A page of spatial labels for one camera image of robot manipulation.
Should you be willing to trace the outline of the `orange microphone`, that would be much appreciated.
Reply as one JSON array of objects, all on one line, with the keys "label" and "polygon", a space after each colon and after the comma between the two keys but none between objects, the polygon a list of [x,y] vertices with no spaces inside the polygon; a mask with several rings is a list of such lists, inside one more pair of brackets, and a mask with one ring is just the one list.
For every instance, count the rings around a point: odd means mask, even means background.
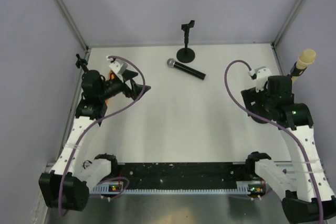
[{"label": "orange microphone", "polygon": [[108,101],[111,97],[113,97],[113,81],[115,79],[115,75],[113,71],[110,71],[108,74],[108,79],[104,82],[104,98],[105,104],[108,104]]}]

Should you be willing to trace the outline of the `black microphone silver grille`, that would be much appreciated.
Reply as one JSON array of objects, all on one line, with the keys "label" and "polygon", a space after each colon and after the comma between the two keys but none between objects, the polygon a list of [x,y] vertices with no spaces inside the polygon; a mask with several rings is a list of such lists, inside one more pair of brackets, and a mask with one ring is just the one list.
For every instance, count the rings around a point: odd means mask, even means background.
[{"label": "black microphone silver grille", "polygon": [[204,80],[205,77],[206,77],[206,74],[205,73],[202,73],[198,70],[195,70],[191,67],[188,67],[182,63],[179,63],[179,62],[176,62],[173,58],[170,58],[167,60],[167,66],[169,68],[175,68],[175,69],[178,69],[182,72],[185,72],[187,74],[190,74],[198,79],[201,79],[201,80]]}]

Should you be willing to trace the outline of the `black microphone stand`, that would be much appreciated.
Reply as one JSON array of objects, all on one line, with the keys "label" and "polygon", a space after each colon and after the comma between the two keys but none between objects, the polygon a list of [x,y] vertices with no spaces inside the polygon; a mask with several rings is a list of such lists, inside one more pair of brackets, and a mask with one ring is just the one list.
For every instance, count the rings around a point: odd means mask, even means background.
[{"label": "black microphone stand", "polygon": [[193,28],[194,25],[195,20],[191,20],[189,23],[181,25],[181,30],[184,31],[184,47],[178,50],[176,57],[178,61],[182,63],[190,63],[195,59],[194,50],[188,47],[190,29]]},{"label": "black microphone stand", "polygon": [[310,110],[304,103],[295,102],[292,85],[290,74],[286,76],[271,74],[264,90],[266,91],[264,107],[269,116],[258,116],[251,112],[253,120],[261,124],[273,121],[292,130],[303,125],[312,126]]},{"label": "black microphone stand", "polygon": [[78,69],[82,69],[84,73],[88,72],[89,69],[87,68],[88,62],[86,59],[81,58],[79,54],[76,54],[77,61],[75,63]]}]

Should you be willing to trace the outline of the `beige microphone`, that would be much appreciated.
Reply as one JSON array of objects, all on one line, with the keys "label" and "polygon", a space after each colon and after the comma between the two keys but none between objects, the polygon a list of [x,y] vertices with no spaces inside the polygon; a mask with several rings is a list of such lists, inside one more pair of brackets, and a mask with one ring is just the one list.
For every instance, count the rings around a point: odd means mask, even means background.
[{"label": "beige microphone", "polygon": [[298,57],[293,67],[290,70],[292,84],[305,72],[308,66],[314,63],[316,52],[313,49],[304,50]]}]

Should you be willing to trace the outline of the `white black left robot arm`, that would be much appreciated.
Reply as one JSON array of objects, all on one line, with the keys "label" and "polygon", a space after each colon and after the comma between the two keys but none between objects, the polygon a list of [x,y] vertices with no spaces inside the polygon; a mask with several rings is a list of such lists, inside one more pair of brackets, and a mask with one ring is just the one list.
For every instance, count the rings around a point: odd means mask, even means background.
[{"label": "white black left robot arm", "polygon": [[113,77],[106,79],[97,70],[84,70],[81,77],[82,94],[70,135],[55,164],[38,180],[46,206],[56,208],[61,217],[70,210],[84,210],[92,189],[104,178],[114,180],[119,174],[118,166],[113,164],[116,157],[111,154],[98,154],[87,168],[83,167],[89,145],[102,121],[130,108],[127,105],[106,114],[106,101],[122,94],[135,104],[150,90],[145,82],[135,82],[137,76],[144,78],[139,68],[131,71],[117,64],[110,71]]}]

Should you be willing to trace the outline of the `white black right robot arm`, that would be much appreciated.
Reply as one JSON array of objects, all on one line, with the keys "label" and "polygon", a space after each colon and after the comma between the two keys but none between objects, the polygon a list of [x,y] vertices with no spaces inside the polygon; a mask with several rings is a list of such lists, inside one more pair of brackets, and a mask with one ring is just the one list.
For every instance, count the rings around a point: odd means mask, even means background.
[{"label": "white black right robot arm", "polygon": [[313,120],[304,103],[295,103],[289,76],[253,76],[255,87],[241,92],[245,108],[258,123],[276,126],[285,140],[296,181],[266,153],[252,152],[246,159],[245,174],[262,178],[281,200],[290,223],[335,217],[335,193],[325,176],[314,141]]}]

